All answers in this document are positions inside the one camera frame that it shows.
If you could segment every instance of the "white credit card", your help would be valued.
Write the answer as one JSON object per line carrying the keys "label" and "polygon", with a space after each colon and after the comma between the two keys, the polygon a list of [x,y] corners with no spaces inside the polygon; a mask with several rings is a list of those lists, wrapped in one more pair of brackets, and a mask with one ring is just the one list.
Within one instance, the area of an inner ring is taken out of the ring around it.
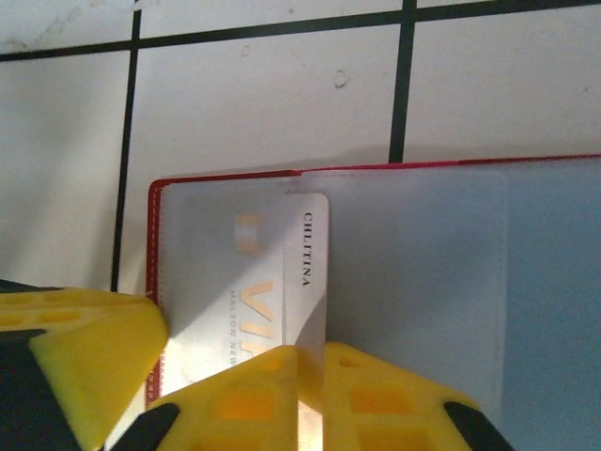
{"label": "white credit card", "polygon": [[159,301],[170,338],[161,396],[282,344],[325,342],[323,194],[164,194]]}

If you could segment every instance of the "black rubber tip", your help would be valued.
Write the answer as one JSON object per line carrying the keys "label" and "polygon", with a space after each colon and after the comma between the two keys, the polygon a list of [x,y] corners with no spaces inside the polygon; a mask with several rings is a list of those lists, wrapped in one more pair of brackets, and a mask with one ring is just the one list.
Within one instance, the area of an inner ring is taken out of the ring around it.
{"label": "black rubber tip", "polygon": [[138,415],[111,451],[155,451],[178,415],[179,407],[173,403]]}
{"label": "black rubber tip", "polygon": [[32,285],[20,284],[9,280],[0,279],[0,293],[27,293],[30,291],[53,291],[55,287],[34,287]]}
{"label": "black rubber tip", "polygon": [[473,451],[515,451],[482,412],[454,401],[444,410]]}

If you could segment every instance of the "gold lettering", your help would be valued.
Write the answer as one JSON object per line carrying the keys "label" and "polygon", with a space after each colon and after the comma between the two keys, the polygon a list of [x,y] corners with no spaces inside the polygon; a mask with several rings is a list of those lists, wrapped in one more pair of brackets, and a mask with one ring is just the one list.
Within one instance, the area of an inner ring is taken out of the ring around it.
{"label": "gold lettering", "polygon": [[260,303],[254,296],[269,293],[273,290],[273,281],[263,282],[262,284],[253,285],[252,287],[245,288],[240,293],[242,301],[251,307],[256,313],[261,315],[263,318],[273,322],[273,312],[269,307]]}

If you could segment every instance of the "black grout line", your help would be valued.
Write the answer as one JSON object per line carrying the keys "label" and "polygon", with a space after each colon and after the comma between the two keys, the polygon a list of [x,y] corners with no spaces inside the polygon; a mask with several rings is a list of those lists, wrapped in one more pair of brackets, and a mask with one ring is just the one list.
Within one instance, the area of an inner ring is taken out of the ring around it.
{"label": "black grout line", "polygon": [[271,36],[296,35],[318,31],[347,30],[370,26],[394,25],[403,20],[403,11],[373,12],[344,17],[329,17],[307,21],[268,23],[262,25],[201,31],[182,35],[160,36],[140,40],[141,49],[167,47],[181,44],[197,44],[234,39],[266,38]]}
{"label": "black grout line", "polygon": [[363,28],[390,24],[411,24],[469,17],[485,17],[499,14],[540,11],[548,9],[574,8],[601,5],[601,0],[489,0],[459,5],[444,5],[430,8],[407,8],[405,0],[402,10],[357,14],[345,17],[311,19],[307,21],[268,23],[243,26],[224,30],[202,31],[156,38],[121,40],[100,44],[38,50],[15,54],[0,54],[0,63],[30,59],[54,58],[80,54],[102,54],[134,49],[151,49],[175,45],[217,42],[233,39],[262,38],[269,36],[293,35],[315,31],[331,31],[349,28]]}
{"label": "black grout line", "polygon": [[27,61],[31,59],[58,58],[61,56],[76,56],[80,54],[106,54],[122,52],[131,49],[130,40],[103,42],[102,44],[80,45],[76,47],[61,47],[58,49],[36,50],[34,52],[21,52],[17,54],[0,54],[0,63],[10,61]]}
{"label": "black grout line", "polygon": [[[140,39],[142,11],[133,13],[131,42]],[[128,73],[128,90],[125,99],[125,117],[123,119],[123,139],[121,141],[121,165],[119,168],[119,188],[116,199],[115,237],[113,240],[113,264],[111,267],[111,291],[119,286],[119,266],[121,262],[121,242],[123,238],[123,215],[125,212],[125,194],[127,191],[128,164],[130,162],[131,120],[133,118],[133,98],[138,70],[138,49],[133,46],[130,53],[130,69]]]}
{"label": "black grout line", "polygon": [[415,22],[445,21],[600,4],[600,0],[489,0],[452,5],[451,7],[418,8],[414,12],[414,19]]}
{"label": "black grout line", "polygon": [[[417,7],[417,0],[404,0],[403,11],[409,17]],[[407,109],[409,100],[409,80],[411,76],[411,59],[413,57],[413,38],[415,22],[407,21],[401,24],[396,59],[396,82],[394,85],[393,125],[391,128],[391,143],[388,153],[389,163],[402,163],[405,150],[405,131],[407,129]]]}

